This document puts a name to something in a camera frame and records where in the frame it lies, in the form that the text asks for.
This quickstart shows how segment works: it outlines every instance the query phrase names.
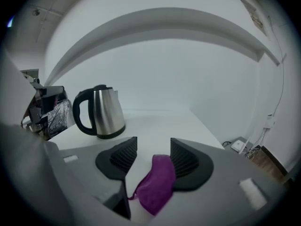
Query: wall outlet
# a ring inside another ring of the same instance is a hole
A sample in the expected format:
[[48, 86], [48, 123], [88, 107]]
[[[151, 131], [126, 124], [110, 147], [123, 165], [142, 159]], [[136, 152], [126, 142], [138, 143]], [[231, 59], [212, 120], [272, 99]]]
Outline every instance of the wall outlet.
[[263, 128], [271, 129], [275, 125], [275, 122], [276, 122], [276, 118], [272, 115], [268, 115], [267, 121], [265, 122]]

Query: electrical cable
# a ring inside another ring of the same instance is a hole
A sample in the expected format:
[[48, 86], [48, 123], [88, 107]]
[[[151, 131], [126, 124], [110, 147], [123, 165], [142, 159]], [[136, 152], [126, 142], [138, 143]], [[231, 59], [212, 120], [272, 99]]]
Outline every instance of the electrical cable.
[[263, 135], [264, 132], [265, 132], [265, 130], [262, 131], [262, 133], [260, 134], [260, 136], [259, 136], [259, 138], [257, 139], [257, 141], [254, 143], [255, 146], [257, 146], [256, 143], [261, 139], [261, 137], [262, 137], [262, 135]]
[[242, 154], [247, 154], [248, 153], [248, 148], [244, 148], [244, 150], [246, 149], [246, 152], [245, 153], [242, 153]]
[[263, 135], [263, 138], [262, 138], [262, 140], [261, 140], [261, 142], [260, 142], [260, 144], [259, 144], [259, 145], [261, 145], [261, 144], [262, 144], [262, 142], [263, 142], [263, 140], [264, 140], [264, 137], [265, 137], [265, 134], [267, 133], [267, 131], [268, 131], [268, 129], [266, 129], [266, 130], [265, 130], [265, 133], [264, 133], [264, 135]]
[[260, 148], [253, 148], [253, 149], [250, 149], [249, 151], [247, 151], [246, 153], [245, 153], [245, 157], [246, 158], [248, 158], [248, 159], [250, 159], [250, 157], [252, 156], [252, 155], [254, 155], [255, 154], [255, 151], [256, 150], [260, 150]]
[[282, 90], [281, 90], [281, 96], [280, 96], [280, 99], [279, 99], [278, 104], [277, 104], [277, 106], [276, 106], [276, 108], [275, 108], [275, 110], [274, 110], [274, 113], [273, 113], [273, 116], [274, 116], [275, 113], [276, 113], [276, 110], [277, 110], [277, 108], [278, 108], [278, 106], [279, 106], [279, 104], [280, 104], [282, 95], [283, 95], [283, 89], [284, 89], [284, 58], [283, 58], [283, 55], [282, 55], [282, 49], [281, 49], [281, 47], [280, 47], [280, 43], [279, 43], [279, 41], [278, 41], [277, 36], [275, 35], [274, 29], [273, 29], [273, 26], [272, 26], [271, 17], [268, 16], [268, 18], [269, 18], [270, 26], [271, 26], [271, 28], [272, 28], [272, 32], [273, 32], [273, 34], [274, 34], [274, 36], [275, 36], [275, 38], [276, 38], [276, 40], [277, 40], [277, 43], [278, 43], [278, 46], [279, 46], [279, 49], [280, 49], [281, 59], [282, 59]]
[[254, 159], [254, 157], [255, 157], [255, 151], [253, 151], [253, 157], [252, 157], [252, 159], [250, 159], [250, 161], [253, 161], [253, 159]]
[[224, 145], [225, 143], [228, 143], [227, 145], [229, 145], [229, 144], [231, 144], [232, 142], [230, 142], [230, 141], [225, 141], [225, 142], [222, 144], [223, 147], [227, 146], [227, 145]]

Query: black cable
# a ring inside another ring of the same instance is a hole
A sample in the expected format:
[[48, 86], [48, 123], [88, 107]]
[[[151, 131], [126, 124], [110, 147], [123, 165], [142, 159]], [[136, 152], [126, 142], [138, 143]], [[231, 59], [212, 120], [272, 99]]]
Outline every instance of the black cable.
[[230, 141], [225, 141], [225, 142], [222, 144], [223, 147], [227, 146], [227, 145], [224, 145], [225, 143], [228, 143], [227, 145], [229, 145], [229, 144], [231, 144], [232, 142], [230, 142]]

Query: kettle base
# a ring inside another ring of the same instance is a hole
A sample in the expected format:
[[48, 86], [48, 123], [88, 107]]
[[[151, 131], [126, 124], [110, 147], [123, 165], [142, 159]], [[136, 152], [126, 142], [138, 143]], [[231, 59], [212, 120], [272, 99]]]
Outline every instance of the kettle base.
[[109, 135], [99, 135], [97, 134], [97, 137], [100, 138], [100, 139], [112, 139], [114, 137], [117, 137], [119, 136], [122, 132], [124, 132], [124, 130], [126, 129], [126, 126], [124, 125], [124, 127], [122, 127], [120, 130], [112, 133], [112, 134], [109, 134]]

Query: white ceiling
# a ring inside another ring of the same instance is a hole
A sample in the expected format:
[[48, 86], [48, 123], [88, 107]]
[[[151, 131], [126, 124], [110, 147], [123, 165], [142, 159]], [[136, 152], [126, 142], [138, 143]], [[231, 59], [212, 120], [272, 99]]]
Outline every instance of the white ceiling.
[[[78, 0], [27, 0], [8, 28], [9, 50], [44, 50], [64, 14]], [[34, 16], [34, 10], [40, 14]]]

